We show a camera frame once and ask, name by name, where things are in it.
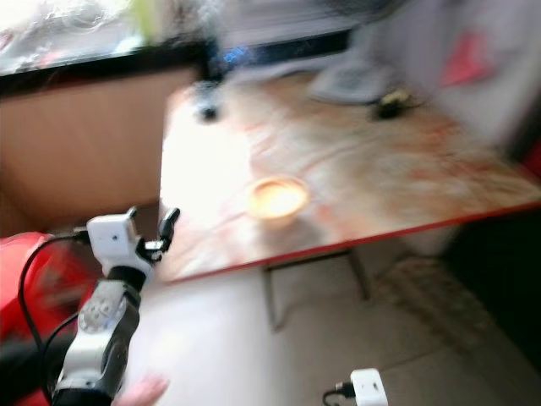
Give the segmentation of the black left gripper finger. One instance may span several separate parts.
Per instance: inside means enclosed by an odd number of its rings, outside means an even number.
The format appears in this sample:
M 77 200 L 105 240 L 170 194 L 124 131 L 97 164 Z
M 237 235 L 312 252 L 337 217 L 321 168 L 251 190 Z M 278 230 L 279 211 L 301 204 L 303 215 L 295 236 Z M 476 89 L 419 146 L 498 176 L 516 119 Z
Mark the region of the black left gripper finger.
M 161 247 L 170 247 L 175 233 L 175 224 L 181 216 L 181 209 L 174 206 L 165 212 L 165 216 L 159 221 L 158 233 Z

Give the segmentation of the small pale bowl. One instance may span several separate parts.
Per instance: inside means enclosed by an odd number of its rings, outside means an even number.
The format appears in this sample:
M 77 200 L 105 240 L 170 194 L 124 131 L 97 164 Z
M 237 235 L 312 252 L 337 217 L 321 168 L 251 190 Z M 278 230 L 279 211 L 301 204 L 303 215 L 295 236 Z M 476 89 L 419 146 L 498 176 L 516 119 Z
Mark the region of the small pale bowl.
M 246 213 L 263 227 L 283 228 L 293 224 L 312 200 L 302 179 L 271 175 L 256 179 L 246 192 Z

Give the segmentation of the brown wooden panel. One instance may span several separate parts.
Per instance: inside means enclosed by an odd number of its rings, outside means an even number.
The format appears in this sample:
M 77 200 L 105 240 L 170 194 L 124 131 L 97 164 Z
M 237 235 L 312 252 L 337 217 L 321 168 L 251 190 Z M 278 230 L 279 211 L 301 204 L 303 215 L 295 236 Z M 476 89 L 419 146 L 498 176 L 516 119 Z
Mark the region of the brown wooden panel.
M 167 100 L 192 82 L 181 69 L 5 98 L 3 192 L 42 219 L 158 200 Z

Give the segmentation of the red plastic object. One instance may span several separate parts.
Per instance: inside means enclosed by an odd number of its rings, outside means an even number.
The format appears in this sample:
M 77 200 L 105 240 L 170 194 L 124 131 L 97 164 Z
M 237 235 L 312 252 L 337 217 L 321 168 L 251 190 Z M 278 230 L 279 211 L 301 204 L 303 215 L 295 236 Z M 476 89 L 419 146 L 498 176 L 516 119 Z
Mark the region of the red plastic object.
M 47 233 L 16 233 L 0 241 L 0 339 L 1 342 L 31 342 L 19 302 L 17 282 L 26 261 Z M 73 252 L 70 241 L 57 241 L 38 251 L 25 281 L 28 310 L 46 339 L 85 301 L 96 276 Z

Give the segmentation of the dark bottle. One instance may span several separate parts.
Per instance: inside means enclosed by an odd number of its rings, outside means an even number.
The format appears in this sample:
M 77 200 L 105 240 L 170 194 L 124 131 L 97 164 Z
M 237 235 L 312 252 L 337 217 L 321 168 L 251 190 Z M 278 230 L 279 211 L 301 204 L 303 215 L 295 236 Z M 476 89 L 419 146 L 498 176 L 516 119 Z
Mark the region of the dark bottle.
M 221 61 L 217 35 L 206 35 L 202 50 L 204 53 L 197 66 L 198 80 L 194 82 L 194 110 L 201 123 L 213 123 L 219 117 L 219 86 L 227 69 Z

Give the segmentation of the table with patterned cloth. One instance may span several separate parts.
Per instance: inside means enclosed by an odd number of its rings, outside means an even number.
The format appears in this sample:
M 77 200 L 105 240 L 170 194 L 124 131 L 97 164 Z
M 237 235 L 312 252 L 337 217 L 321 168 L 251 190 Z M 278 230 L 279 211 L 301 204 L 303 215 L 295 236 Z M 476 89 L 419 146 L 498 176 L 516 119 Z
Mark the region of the table with patterned cloth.
M 201 123 L 194 87 L 167 102 L 160 201 L 181 209 L 163 282 L 256 266 L 541 206 L 541 184 L 430 106 L 374 121 L 320 103 L 310 76 L 224 84 Z M 310 202 L 293 224 L 246 213 L 256 179 L 294 177 Z

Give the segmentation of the grey fan base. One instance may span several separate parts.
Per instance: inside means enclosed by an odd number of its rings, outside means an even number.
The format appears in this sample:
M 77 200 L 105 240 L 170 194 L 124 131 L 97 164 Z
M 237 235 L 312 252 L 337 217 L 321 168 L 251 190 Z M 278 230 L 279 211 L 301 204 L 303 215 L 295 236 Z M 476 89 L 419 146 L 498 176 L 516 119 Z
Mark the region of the grey fan base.
M 308 90 L 316 100 L 344 105 L 374 103 L 389 91 L 391 71 L 368 61 L 346 61 L 320 71 Z

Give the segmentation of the small black object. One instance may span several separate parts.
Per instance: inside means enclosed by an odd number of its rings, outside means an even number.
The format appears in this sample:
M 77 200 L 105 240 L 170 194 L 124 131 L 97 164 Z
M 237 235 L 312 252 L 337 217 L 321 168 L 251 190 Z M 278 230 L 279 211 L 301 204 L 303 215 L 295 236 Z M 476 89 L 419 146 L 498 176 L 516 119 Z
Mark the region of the small black object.
M 398 90 L 385 94 L 374 105 L 374 119 L 389 120 L 402 115 L 410 107 L 413 94 Z

